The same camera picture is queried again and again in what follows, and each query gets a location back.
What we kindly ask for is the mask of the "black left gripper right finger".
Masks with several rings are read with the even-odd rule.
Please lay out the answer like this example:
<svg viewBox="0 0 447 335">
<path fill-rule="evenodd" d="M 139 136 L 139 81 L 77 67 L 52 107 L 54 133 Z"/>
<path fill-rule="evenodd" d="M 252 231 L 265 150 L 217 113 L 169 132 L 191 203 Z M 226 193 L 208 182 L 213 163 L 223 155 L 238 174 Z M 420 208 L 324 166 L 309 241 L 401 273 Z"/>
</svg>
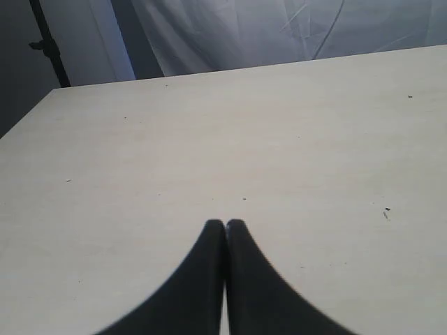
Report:
<svg viewBox="0 0 447 335">
<path fill-rule="evenodd" d="M 226 225 L 231 334 L 352 334 L 301 297 L 263 255 L 247 225 Z"/>
</svg>

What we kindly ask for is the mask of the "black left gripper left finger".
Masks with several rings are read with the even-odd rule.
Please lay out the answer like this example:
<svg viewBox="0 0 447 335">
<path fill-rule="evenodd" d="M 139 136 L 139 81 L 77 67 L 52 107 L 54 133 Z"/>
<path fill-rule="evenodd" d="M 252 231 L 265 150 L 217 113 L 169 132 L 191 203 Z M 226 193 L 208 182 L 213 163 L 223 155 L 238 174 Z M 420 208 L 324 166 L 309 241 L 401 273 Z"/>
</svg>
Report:
<svg viewBox="0 0 447 335">
<path fill-rule="evenodd" d="M 208 220 L 178 268 L 155 293 L 100 334 L 219 334 L 224 224 Z"/>
</svg>

